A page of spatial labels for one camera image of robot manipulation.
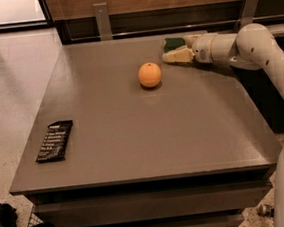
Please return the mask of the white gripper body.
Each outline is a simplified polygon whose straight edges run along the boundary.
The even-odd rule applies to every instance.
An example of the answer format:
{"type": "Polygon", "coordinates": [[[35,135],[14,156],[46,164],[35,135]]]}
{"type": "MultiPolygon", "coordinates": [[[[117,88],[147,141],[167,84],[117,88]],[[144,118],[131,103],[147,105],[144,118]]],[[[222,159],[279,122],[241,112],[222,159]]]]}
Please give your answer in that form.
{"type": "Polygon", "coordinates": [[[216,36],[217,33],[202,34],[193,41],[192,49],[195,54],[195,60],[197,62],[209,64],[213,62],[211,50],[213,39],[216,36]]]}

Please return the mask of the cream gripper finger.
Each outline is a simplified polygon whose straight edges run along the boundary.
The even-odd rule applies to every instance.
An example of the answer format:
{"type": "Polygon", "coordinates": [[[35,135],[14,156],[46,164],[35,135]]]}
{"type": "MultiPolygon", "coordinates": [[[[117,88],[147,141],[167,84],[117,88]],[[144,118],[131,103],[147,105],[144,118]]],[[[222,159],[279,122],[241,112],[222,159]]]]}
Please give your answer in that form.
{"type": "Polygon", "coordinates": [[[191,63],[194,56],[192,49],[181,46],[178,49],[163,53],[163,61],[166,63],[191,63]]]}
{"type": "Polygon", "coordinates": [[[187,44],[189,47],[191,47],[194,41],[197,40],[198,38],[199,38],[198,34],[190,34],[183,37],[185,44],[187,44]]]}

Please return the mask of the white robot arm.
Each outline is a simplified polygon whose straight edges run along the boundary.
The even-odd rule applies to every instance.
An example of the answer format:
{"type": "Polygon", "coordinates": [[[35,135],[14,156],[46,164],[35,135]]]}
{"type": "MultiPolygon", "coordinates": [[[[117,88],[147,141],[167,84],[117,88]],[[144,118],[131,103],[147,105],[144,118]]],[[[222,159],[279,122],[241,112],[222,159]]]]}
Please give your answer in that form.
{"type": "MultiPolygon", "coordinates": [[[[237,33],[190,34],[163,41],[166,63],[225,63],[267,74],[284,101],[284,51],[270,29],[258,23],[244,25],[237,33]]],[[[274,227],[284,227],[284,146],[280,152],[275,180],[274,227]]]]}

